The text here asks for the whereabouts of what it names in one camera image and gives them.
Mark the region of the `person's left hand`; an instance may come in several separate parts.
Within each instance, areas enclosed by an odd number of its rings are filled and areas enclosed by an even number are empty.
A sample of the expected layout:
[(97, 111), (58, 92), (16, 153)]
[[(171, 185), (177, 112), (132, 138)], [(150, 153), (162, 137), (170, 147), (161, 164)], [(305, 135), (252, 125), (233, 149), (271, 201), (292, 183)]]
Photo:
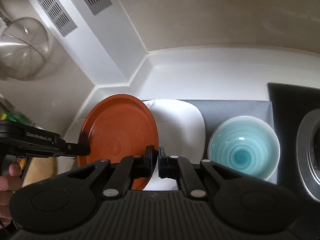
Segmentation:
[(22, 186), (22, 181), (20, 179), (22, 169), (19, 163), (12, 163), (9, 166), (8, 172), (8, 175), (1, 176), (1, 229), (8, 226), (11, 222), (8, 205), (13, 196), (13, 192), (20, 189)]

